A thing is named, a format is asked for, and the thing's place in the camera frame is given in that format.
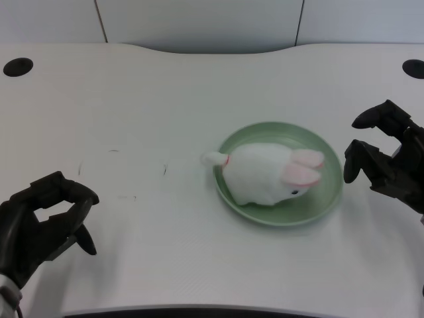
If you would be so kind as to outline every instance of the pink ear lining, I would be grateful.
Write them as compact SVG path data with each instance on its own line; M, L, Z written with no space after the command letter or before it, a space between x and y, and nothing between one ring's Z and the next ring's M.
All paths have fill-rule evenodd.
M288 183L288 184L290 184L293 187L312 187L312 186L316 186L318 183L319 183L319 180L312 182L310 184L291 184L291 183Z
M311 187L319 182L321 174L318 171L296 164L286 164L281 180L296 187Z
M291 160L308 168L321 168L324 164L324 154L311 149L297 149L293 150Z

